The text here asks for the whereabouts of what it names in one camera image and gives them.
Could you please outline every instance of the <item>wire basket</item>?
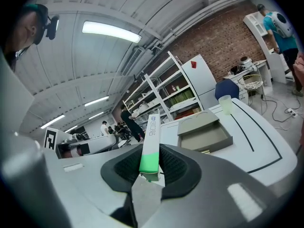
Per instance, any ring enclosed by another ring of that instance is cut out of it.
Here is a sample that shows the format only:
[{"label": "wire basket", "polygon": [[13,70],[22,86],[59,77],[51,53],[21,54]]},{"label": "wire basket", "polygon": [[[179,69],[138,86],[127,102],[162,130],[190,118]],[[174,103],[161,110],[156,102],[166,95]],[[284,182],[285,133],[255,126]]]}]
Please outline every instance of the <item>wire basket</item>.
[{"label": "wire basket", "polygon": [[257,90],[263,85],[260,75],[247,75],[238,80],[238,83],[243,86],[245,90]]}]

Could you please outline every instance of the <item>black pants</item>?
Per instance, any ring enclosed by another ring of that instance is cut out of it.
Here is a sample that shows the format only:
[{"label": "black pants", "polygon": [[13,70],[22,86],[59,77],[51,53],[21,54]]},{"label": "black pants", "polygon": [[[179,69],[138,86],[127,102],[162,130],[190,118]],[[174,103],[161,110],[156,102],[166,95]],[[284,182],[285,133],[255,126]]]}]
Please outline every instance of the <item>black pants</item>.
[{"label": "black pants", "polygon": [[128,126],[128,128],[130,129],[132,135],[138,142],[141,140],[141,138],[138,134],[140,134],[141,137],[144,139],[144,132],[138,124],[136,124],[136,123],[132,124],[131,126]]},{"label": "black pants", "polygon": [[298,55],[298,49],[297,48],[293,48],[293,49],[288,49],[286,51],[283,51],[283,56],[285,58],[285,61],[290,69],[290,71],[293,74],[294,77],[294,82],[295,82],[295,88],[297,89],[297,91],[300,91],[302,89],[302,85],[300,80],[298,79],[298,77],[295,75],[295,70],[294,70],[294,63],[296,60],[296,56]]}]

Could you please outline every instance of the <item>floor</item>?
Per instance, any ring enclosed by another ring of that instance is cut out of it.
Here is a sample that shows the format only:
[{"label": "floor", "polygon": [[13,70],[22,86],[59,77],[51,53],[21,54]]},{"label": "floor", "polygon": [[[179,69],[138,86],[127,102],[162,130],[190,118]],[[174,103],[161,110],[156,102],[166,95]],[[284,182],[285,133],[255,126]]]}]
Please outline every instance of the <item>floor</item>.
[{"label": "floor", "polygon": [[[301,97],[299,101],[291,94],[293,89],[293,83],[289,82],[287,85],[281,83],[273,83],[273,91],[266,95],[266,100],[274,100],[277,102],[277,108],[273,114],[274,119],[283,121],[289,115],[285,114],[286,108],[298,108],[298,112],[303,116],[303,104]],[[276,104],[274,102],[262,102],[263,117],[269,121],[274,128],[285,138],[289,143],[292,150],[297,153],[298,165],[296,169],[283,180],[271,185],[269,188],[278,196],[282,196],[286,193],[292,193],[292,190],[296,187],[297,180],[302,174],[302,163],[304,163],[304,151],[299,149],[299,139],[301,136],[301,128],[303,118],[299,115],[297,118],[290,118],[287,121],[280,123],[273,119],[272,112],[275,109]],[[250,97],[250,106],[261,114],[261,102],[260,96]],[[132,138],[130,144],[137,144],[137,141]],[[142,227],[143,224],[149,219],[149,217],[160,206],[160,197],[162,193],[162,186],[155,183],[149,183],[144,178],[137,178],[135,184],[132,187],[133,204],[138,221],[138,227]]]}]

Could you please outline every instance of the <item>fluorescent ceiling light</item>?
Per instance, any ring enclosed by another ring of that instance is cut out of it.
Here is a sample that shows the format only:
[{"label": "fluorescent ceiling light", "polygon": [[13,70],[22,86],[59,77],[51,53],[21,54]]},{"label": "fluorescent ceiling light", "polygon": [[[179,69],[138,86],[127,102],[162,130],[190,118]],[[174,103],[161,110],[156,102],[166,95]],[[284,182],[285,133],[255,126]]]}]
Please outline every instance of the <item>fluorescent ceiling light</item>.
[{"label": "fluorescent ceiling light", "polygon": [[106,36],[114,36],[121,39],[129,40],[134,43],[138,43],[141,40],[141,36],[112,25],[106,25],[102,23],[86,21],[82,28],[82,33],[99,34]]},{"label": "fluorescent ceiling light", "polygon": [[64,115],[61,115],[61,116],[55,118],[54,120],[50,121],[49,123],[43,125],[43,126],[41,127],[41,129],[44,129],[44,128],[46,128],[47,126],[50,126],[51,124],[53,124],[54,122],[57,122],[58,120],[60,120],[60,119],[63,118],[63,117],[65,117],[65,116],[64,116]]},{"label": "fluorescent ceiling light", "polygon": [[98,113],[98,114],[96,114],[95,116],[91,116],[91,117],[89,118],[89,120],[91,120],[91,119],[94,118],[94,117],[97,117],[97,116],[101,115],[102,113],[104,113],[104,112]]},{"label": "fluorescent ceiling light", "polygon": [[77,127],[78,127],[78,126],[76,125],[75,127],[72,127],[72,128],[70,128],[69,130],[66,130],[65,133],[67,133],[67,132],[69,132],[69,131],[73,130],[74,128],[77,128]]},{"label": "fluorescent ceiling light", "polygon": [[107,100],[109,97],[106,96],[106,97],[103,97],[103,98],[100,98],[98,100],[95,100],[95,101],[91,101],[89,103],[86,103],[85,106],[88,106],[88,105],[91,105],[91,104],[94,104],[94,103],[97,103],[97,102],[100,102],[100,101],[104,101],[104,100]]}]

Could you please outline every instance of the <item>red sticker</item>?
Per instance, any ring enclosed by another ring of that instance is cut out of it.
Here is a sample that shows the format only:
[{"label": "red sticker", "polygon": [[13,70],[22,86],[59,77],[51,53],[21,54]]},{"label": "red sticker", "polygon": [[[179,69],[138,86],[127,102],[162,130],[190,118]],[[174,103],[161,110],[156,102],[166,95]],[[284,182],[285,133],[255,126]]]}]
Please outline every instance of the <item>red sticker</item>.
[{"label": "red sticker", "polygon": [[191,61],[192,68],[196,68],[196,62]]}]

